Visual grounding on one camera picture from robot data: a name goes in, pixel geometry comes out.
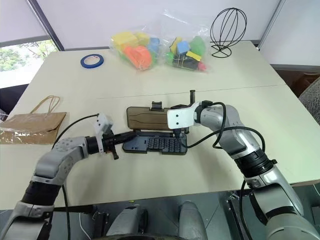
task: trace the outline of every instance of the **paper bag handle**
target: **paper bag handle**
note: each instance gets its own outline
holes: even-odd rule
[[[60,102],[60,97],[59,96],[54,96],[54,95],[50,95],[47,96],[45,99],[43,99],[41,102],[39,102],[39,104],[37,106],[35,106],[35,108],[30,112],[31,114],[33,114],[45,101],[50,100],[50,104],[49,104],[49,109],[48,109],[48,113],[51,113],[55,107],[58,105],[58,103]]]

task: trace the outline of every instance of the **black wire frame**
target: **black wire frame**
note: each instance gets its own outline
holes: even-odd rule
[[[234,14],[234,19],[233,19],[232,25],[231,25],[227,35],[225,36],[225,38],[222,39],[222,36],[223,36],[224,31],[225,31],[227,22],[229,21],[230,17],[233,15],[234,12],[235,12],[235,14]],[[215,25],[216,20],[220,16],[222,16],[222,14],[225,14],[225,15],[224,15],[223,20],[222,20],[219,39],[218,38],[216,39],[216,37],[214,35],[214,25]],[[242,32],[240,33],[240,35],[237,38],[235,38],[237,30],[238,30],[239,20],[240,20],[239,17],[243,17],[244,28],[243,28]],[[211,25],[211,28],[210,28],[211,42],[214,43],[214,45],[212,45],[211,47],[216,50],[211,55],[213,57],[216,57],[216,58],[227,58],[227,57],[229,57],[232,54],[232,51],[231,51],[230,47],[235,45],[235,44],[237,44],[238,42],[240,42],[241,39],[244,37],[246,29],[247,29],[247,22],[248,22],[247,15],[245,14],[244,11],[242,11],[239,8],[230,7],[230,8],[226,8],[226,9],[222,10],[216,16],[216,18],[214,19],[214,21],[213,21],[213,23]],[[235,24],[235,30],[234,30],[233,36],[232,36],[231,40],[227,41],[227,38],[228,38],[231,30],[233,29],[234,24]]]

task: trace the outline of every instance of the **green block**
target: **green block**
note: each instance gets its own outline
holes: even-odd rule
[[[175,55],[173,54],[173,52],[167,52],[165,54],[165,61],[167,64],[172,65],[174,58],[175,58]]]
[[[158,55],[154,53],[153,51],[150,51],[151,57],[152,57],[152,64],[151,67],[153,67],[155,64],[157,64],[158,61]]]
[[[120,56],[121,59],[123,59],[123,60],[125,60],[125,61],[127,61],[127,62],[130,63],[130,60],[127,58],[126,55],[124,55],[124,54],[122,53],[122,51],[118,51],[118,54],[119,54],[119,56]]]
[[[206,51],[205,41],[200,36],[195,36],[189,43],[191,47],[191,52],[203,56]]]

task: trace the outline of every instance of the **blue tape roll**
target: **blue tape roll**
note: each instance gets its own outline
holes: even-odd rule
[[[86,60],[87,58],[89,58],[89,57],[98,57],[98,58],[99,58],[99,61],[98,61],[97,63],[94,63],[94,64],[86,64],[86,63],[85,63],[85,60]],[[104,61],[105,61],[105,60],[104,60],[103,56],[101,56],[100,54],[90,54],[90,55],[84,56],[84,57],[81,59],[80,63],[81,63],[81,66],[84,67],[84,68],[86,68],[86,69],[94,69],[94,68],[96,68],[96,67],[99,67],[101,64],[103,64]]]

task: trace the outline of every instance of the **white wall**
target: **white wall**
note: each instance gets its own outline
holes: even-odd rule
[[[46,35],[26,0],[0,0],[0,43]]]
[[[286,0],[260,52],[270,64],[320,66],[320,0]]]
[[[210,16],[242,9],[248,19],[244,40],[259,40],[279,0],[37,0],[65,49],[109,46],[117,32],[155,20],[164,9]]]

